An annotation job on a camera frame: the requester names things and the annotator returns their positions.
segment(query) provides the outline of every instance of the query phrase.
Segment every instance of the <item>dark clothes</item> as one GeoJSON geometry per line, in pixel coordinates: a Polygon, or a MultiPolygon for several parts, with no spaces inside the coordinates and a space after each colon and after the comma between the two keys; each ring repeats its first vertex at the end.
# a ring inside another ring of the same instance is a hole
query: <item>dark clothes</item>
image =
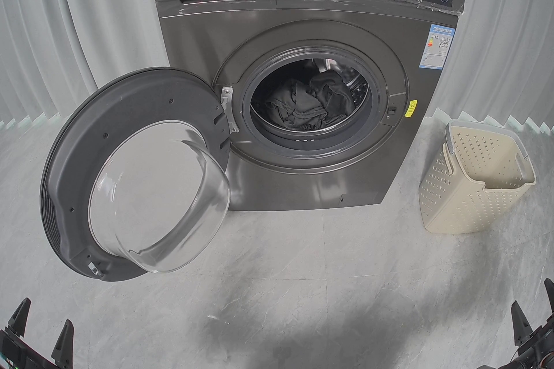
{"type": "Polygon", "coordinates": [[[332,70],[315,75],[310,85],[289,78],[267,98],[267,116],[281,128],[322,129],[354,112],[350,90],[332,70]]]}

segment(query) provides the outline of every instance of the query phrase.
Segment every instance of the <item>energy label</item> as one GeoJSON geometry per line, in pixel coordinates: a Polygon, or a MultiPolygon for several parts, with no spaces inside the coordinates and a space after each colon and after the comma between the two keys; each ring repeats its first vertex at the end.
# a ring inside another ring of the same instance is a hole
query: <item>energy label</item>
{"type": "Polygon", "coordinates": [[[450,44],[454,38],[454,31],[453,27],[431,25],[425,49],[419,62],[420,68],[442,69],[444,67],[450,44]]]}

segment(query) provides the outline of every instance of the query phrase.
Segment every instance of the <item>transparent glass bowl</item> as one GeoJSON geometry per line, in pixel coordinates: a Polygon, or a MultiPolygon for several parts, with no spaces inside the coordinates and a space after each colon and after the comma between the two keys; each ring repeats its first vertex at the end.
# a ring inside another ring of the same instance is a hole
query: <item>transparent glass bowl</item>
{"type": "Polygon", "coordinates": [[[225,172],[196,128],[157,122],[127,138],[101,168],[89,227],[106,252],[171,272],[204,250],[230,199],[225,172]]]}

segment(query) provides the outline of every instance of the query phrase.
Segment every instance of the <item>perforated plastic basket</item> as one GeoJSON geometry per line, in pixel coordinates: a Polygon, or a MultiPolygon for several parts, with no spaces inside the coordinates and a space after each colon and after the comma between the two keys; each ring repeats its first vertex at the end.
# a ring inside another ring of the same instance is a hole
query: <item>perforated plastic basket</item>
{"type": "Polygon", "coordinates": [[[487,229],[535,185],[535,169],[511,130],[454,120],[446,136],[419,186],[423,224],[439,234],[487,229]]]}

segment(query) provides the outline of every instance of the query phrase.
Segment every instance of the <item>door hinge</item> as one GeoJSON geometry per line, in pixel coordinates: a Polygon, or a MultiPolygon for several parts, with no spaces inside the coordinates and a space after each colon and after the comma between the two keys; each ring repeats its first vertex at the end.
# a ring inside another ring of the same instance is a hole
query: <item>door hinge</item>
{"type": "Polygon", "coordinates": [[[235,117],[233,117],[233,87],[232,86],[225,86],[221,90],[221,106],[223,106],[223,110],[225,112],[225,116],[227,117],[227,121],[229,122],[229,132],[240,132],[239,126],[237,125],[235,121],[235,117]]]}

